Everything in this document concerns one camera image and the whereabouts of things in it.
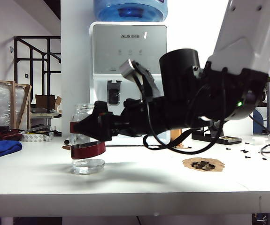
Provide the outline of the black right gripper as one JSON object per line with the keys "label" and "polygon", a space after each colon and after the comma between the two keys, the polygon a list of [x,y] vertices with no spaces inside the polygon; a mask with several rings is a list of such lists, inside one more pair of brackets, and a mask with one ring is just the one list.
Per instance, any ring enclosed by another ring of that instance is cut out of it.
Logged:
{"label": "black right gripper", "polygon": [[120,115],[108,112],[105,101],[95,101],[92,114],[81,121],[73,122],[73,133],[83,134],[98,141],[112,140],[112,135],[129,137],[151,136],[167,131],[167,98],[156,97],[148,99],[128,98],[123,103],[124,109]]}

